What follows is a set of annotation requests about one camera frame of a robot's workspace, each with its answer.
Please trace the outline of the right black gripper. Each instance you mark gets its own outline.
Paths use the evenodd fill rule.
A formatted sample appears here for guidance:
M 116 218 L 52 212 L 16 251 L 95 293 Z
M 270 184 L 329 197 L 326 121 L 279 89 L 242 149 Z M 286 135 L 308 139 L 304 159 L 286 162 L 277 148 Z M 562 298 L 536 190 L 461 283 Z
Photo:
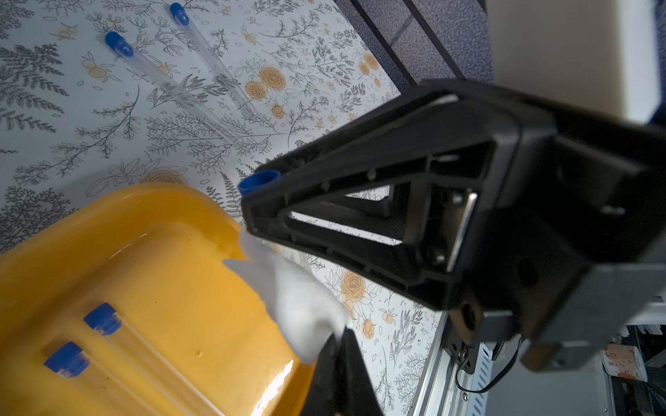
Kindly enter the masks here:
M 472 343 L 525 336 L 576 369 L 665 284 L 665 129 L 581 117 L 436 118 L 437 304 Z

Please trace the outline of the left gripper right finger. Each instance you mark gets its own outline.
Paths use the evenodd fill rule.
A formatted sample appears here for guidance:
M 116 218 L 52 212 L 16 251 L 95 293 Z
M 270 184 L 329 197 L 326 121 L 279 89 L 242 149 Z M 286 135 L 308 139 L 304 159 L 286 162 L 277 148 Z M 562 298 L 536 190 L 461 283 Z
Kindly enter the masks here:
M 335 414 L 383 415 L 352 329 L 345 329 L 336 356 Z

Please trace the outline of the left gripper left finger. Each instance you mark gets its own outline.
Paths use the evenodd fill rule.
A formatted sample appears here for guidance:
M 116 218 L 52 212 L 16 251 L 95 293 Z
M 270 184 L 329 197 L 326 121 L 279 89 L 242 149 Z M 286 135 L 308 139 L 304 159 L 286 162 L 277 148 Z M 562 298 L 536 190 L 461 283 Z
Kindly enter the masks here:
M 319 354 L 301 416 L 333 416 L 338 412 L 338 353 L 336 338 L 330 336 Z

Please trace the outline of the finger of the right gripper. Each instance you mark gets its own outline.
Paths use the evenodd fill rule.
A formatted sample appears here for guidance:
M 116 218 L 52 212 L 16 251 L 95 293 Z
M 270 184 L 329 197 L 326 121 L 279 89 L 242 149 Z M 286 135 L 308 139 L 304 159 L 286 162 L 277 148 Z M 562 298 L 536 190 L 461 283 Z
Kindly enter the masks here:
M 242 197 L 242 205 L 293 208 L 415 180 L 497 192 L 520 185 L 556 131 L 551 113 L 513 91 L 429 80 L 260 166 L 257 172 L 282 176 Z
M 452 284 L 416 248 L 388 245 L 294 218 L 243 209 L 251 235 L 312 254 L 353 271 L 432 310 L 450 310 Z

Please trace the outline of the white wipe cloth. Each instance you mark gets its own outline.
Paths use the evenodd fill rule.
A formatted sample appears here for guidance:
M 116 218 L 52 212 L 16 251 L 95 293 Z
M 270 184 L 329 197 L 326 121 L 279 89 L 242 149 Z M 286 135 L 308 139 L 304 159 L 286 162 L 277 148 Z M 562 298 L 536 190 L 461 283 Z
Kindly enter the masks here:
M 350 313 L 311 271 L 246 229 L 239 234 L 239 245 L 245 258 L 227 259 L 225 266 L 259 296 L 301 362 L 315 363 L 330 338 L 342 341 Z

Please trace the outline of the yellow plastic tray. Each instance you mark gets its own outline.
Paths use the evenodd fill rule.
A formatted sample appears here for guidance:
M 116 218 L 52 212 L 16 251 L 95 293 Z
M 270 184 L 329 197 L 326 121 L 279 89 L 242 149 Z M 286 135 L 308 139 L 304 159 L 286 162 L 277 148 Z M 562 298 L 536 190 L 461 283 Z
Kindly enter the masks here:
M 239 225 L 183 185 L 132 185 L 72 213 L 1 257 L 1 412 L 116 415 L 109 383 L 65 379 L 46 360 L 77 344 L 164 415 L 179 410 L 139 365 L 84 322 L 102 303 L 225 415 L 298 415 L 314 373 L 259 297 L 224 265 Z

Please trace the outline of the clear test tube blue cap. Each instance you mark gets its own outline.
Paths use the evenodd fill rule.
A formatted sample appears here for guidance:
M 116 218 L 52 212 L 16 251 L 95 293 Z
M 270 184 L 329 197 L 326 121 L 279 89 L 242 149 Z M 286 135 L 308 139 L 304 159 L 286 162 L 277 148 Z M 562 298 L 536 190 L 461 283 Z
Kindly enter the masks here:
M 121 415 L 161 415 L 78 344 L 69 341 L 43 363 L 52 373 L 70 381 L 89 396 L 95 405 L 118 411 Z

